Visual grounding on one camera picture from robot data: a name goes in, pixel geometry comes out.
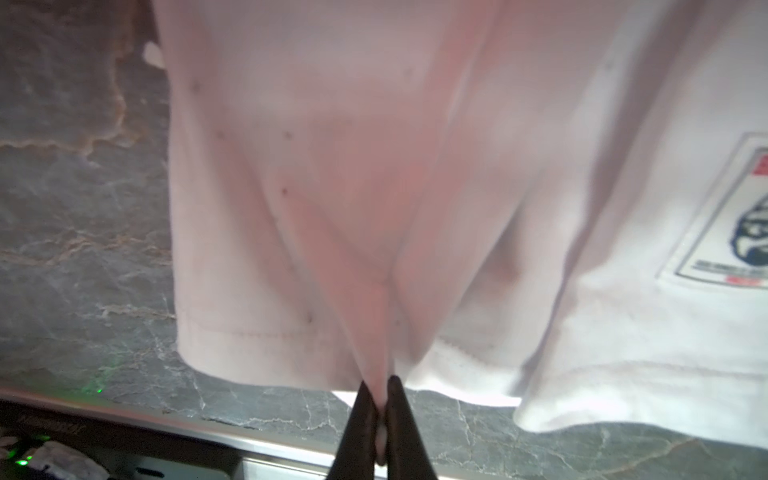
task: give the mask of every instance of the printed logo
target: printed logo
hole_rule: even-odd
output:
[[[768,195],[741,217],[731,246],[733,254],[744,263],[768,266]]]
[[[664,272],[768,290],[768,136],[744,140]]]

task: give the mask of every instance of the white fabric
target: white fabric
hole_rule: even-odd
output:
[[[194,368],[768,447],[768,290],[663,273],[768,132],[767,1],[155,7]]]

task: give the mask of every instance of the blue graphic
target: blue graphic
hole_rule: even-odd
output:
[[[744,263],[768,266],[768,195],[739,219],[730,245]]]

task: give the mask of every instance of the printed patch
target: printed patch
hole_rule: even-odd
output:
[[[748,137],[683,241],[678,276],[768,289],[768,138]]]

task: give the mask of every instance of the gray marble countertop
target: gray marble countertop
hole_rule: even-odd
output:
[[[0,380],[335,444],[328,392],[236,385],[175,349],[168,85],[144,3],[0,6]],[[524,480],[768,478],[768,452],[645,425],[517,428],[411,394],[435,463]]]

